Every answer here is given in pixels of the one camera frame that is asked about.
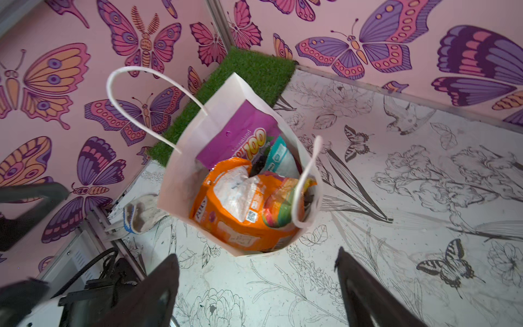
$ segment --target teal package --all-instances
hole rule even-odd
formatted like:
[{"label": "teal package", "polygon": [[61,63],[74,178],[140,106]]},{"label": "teal package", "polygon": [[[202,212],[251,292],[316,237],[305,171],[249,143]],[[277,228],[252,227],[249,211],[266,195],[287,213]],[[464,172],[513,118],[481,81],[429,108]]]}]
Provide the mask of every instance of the teal package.
[{"label": "teal package", "polygon": [[261,171],[262,173],[266,171],[273,172],[283,177],[300,178],[300,173],[296,168],[296,161],[292,153],[287,149],[287,145],[281,136],[276,139],[276,142],[270,149],[265,166]]}]

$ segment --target black cable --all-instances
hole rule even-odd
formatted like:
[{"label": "black cable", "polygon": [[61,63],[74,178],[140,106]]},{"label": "black cable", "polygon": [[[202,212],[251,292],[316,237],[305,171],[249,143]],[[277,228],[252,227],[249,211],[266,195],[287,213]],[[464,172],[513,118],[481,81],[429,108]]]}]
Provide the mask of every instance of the black cable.
[{"label": "black cable", "polygon": [[62,288],[60,288],[58,290],[58,292],[56,292],[51,298],[54,298],[54,297],[57,297],[58,295],[61,295],[62,293],[64,293],[77,279],[80,278],[80,276],[82,276],[84,274],[84,272],[86,272],[89,268],[91,268],[95,263],[97,263],[101,258],[103,258],[104,256],[108,255],[109,253],[116,253],[115,254],[115,257],[116,255],[118,254],[118,249],[116,247],[112,247],[108,250],[105,250],[103,251],[102,253],[98,254],[97,256],[95,256],[94,259],[92,259],[91,261],[89,261],[82,269],[80,269],[74,276],[73,278],[69,279],[68,282],[65,283],[64,286],[62,286]]}]

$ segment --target white floor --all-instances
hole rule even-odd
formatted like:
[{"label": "white floor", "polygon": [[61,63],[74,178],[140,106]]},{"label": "white floor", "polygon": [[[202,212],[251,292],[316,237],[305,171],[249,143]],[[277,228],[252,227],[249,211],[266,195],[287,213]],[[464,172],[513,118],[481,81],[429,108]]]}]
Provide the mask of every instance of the white floor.
[{"label": "white floor", "polygon": [[[346,326],[340,246],[428,326],[523,324],[523,135],[301,71],[282,98],[305,145],[331,143],[313,229],[238,258],[171,218],[124,240],[147,273],[178,255],[181,326]],[[119,206],[162,179],[150,163]]]}]

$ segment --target paper bag handle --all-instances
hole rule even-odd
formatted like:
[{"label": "paper bag handle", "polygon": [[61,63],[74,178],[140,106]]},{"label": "paper bag handle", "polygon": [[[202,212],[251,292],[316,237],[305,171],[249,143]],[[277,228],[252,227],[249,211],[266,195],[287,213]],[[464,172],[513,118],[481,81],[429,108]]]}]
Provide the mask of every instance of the paper bag handle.
[{"label": "paper bag handle", "polygon": [[313,165],[316,164],[316,158],[318,158],[318,155],[320,154],[320,151],[323,147],[323,139],[321,136],[317,136],[314,140],[314,146],[312,150],[312,157],[305,169],[303,170],[303,173],[301,173],[300,179],[298,180],[298,184],[296,184],[296,188],[294,189],[294,197],[292,199],[292,208],[291,208],[291,219],[292,223],[298,227],[298,228],[308,228],[312,225],[313,221],[300,221],[298,220],[298,201],[301,197],[301,190],[303,189],[303,186],[305,185],[305,181],[307,180],[309,176],[309,171],[311,171],[311,168]]},{"label": "paper bag handle", "polygon": [[131,71],[143,71],[143,72],[148,72],[148,73],[151,73],[151,74],[154,74],[156,76],[159,76],[161,78],[163,78],[164,80],[168,81],[169,83],[173,84],[174,86],[176,86],[177,88],[180,89],[180,91],[182,91],[183,93],[185,93],[189,98],[191,98],[191,100],[193,100],[200,108],[201,108],[201,111],[203,111],[203,113],[208,116],[208,113],[207,113],[207,110],[205,110],[205,107],[203,106],[203,104],[198,101],[198,99],[196,99],[194,97],[194,95],[191,94],[191,92],[187,91],[183,86],[181,86],[180,84],[176,83],[175,81],[171,80],[169,77],[165,76],[164,74],[162,73],[159,73],[157,72],[156,70],[154,69],[151,69],[151,68],[148,68],[148,67],[141,67],[141,66],[126,66],[126,67],[121,67],[121,68],[118,68],[117,70],[113,71],[110,75],[109,75],[109,78],[107,79],[107,84],[106,84],[106,91],[107,91],[107,95],[109,96],[109,101],[111,101],[112,105],[116,108],[116,110],[118,110],[125,118],[127,118],[131,123],[135,124],[136,126],[138,126],[139,128],[143,129],[145,132],[149,133],[150,135],[152,135],[153,137],[159,139],[160,141],[166,143],[167,145],[169,145],[171,148],[173,148],[174,150],[176,150],[176,152],[180,153],[181,154],[181,151],[176,147],[176,145],[172,142],[170,142],[169,140],[167,140],[165,137],[161,136],[160,134],[152,131],[151,129],[149,129],[147,126],[145,126],[144,124],[141,124],[140,122],[138,122],[136,119],[132,118],[130,114],[128,114],[121,106],[120,104],[116,101],[115,97],[112,95],[112,83],[115,79],[115,77],[121,73],[125,73],[125,72],[131,72]]}]

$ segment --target artificial grass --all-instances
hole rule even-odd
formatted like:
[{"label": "artificial grass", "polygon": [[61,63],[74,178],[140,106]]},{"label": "artificial grass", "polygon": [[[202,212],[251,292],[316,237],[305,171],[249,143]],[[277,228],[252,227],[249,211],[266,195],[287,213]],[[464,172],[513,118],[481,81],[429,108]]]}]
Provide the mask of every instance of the artificial grass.
[{"label": "artificial grass", "polygon": [[[294,73],[294,62],[258,52],[232,48],[218,69],[202,85],[196,94],[196,99],[205,104],[232,73],[243,78],[254,92],[272,107]],[[172,143],[176,143],[199,110],[200,107],[197,104],[193,101],[189,102],[163,136]],[[148,150],[148,154],[165,167],[172,151],[173,148],[169,145],[158,142]]]}]

